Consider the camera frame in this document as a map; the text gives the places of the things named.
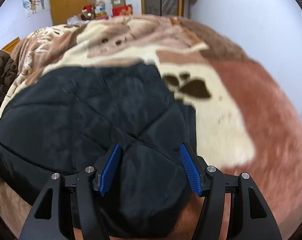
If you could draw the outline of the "black puffer jacket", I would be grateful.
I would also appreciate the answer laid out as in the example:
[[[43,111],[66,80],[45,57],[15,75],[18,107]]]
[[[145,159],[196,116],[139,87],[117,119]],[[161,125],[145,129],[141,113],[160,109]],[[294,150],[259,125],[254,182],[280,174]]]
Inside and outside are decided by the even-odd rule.
[[[162,238],[191,189],[180,145],[197,144],[195,109],[176,101],[153,65],[62,67],[22,89],[0,119],[0,177],[33,204],[49,177],[124,155],[100,206],[107,232]]]

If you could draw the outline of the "brown cream plush blanket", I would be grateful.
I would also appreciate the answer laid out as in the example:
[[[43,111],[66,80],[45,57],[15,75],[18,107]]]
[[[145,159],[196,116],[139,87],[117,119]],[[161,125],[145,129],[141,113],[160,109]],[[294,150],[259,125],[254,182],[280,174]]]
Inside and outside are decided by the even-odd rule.
[[[111,236],[94,167],[53,173],[33,204],[0,177],[0,239],[293,239],[302,229],[302,123],[280,86],[226,37],[184,18],[117,16],[38,29],[11,54],[18,73],[0,107],[62,67],[153,65],[195,109],[191,146],[210,180],[162,238]]]

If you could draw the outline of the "brown puffer jacket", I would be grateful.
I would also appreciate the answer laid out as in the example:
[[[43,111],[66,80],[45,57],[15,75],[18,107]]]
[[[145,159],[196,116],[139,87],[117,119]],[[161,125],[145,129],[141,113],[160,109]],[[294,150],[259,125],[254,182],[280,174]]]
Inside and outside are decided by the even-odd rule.
[[[0,107],[18,73],[16,62],[10,54],[0,50]]]

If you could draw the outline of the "wooden bedside desk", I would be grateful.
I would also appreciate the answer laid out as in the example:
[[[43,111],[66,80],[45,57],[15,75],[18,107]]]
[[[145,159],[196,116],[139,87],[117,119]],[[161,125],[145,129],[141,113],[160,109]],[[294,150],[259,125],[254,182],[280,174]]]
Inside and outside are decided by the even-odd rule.
[[[12,51],[14,50],[15,46],[20,42],[20,38],[17,37],[14,40],[12,40],[11,42],[9,42],[7,45],[5,45],[3,48],[1,48],[1,50],[7,52],[7,53],[12,53]]]

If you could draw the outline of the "santa hat plush toy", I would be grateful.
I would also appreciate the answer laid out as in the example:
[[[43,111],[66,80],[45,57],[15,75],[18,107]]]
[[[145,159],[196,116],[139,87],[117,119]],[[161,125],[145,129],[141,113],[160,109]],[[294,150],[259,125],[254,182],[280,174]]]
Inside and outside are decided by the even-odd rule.
[[[78,17],[83,21],[93,20],[95,18],[95,7],[93,5],[84,6]]]

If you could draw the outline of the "red gift box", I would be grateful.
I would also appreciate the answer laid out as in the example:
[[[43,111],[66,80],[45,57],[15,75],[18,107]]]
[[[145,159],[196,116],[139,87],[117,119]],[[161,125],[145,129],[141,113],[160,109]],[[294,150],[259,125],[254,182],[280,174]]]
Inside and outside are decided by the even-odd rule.
[[[132,5],[124,5],[121,7],[116,7],[112,9],[112,16],[126,16],[126,15],[132,15]]]

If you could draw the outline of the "cardboard box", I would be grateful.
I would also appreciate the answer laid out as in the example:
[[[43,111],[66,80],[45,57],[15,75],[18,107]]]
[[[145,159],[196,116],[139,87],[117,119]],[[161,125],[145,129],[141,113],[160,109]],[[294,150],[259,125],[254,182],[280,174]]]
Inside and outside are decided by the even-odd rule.
[[[126,6],[126,0],[111,0],[112,8],[119,8]]]

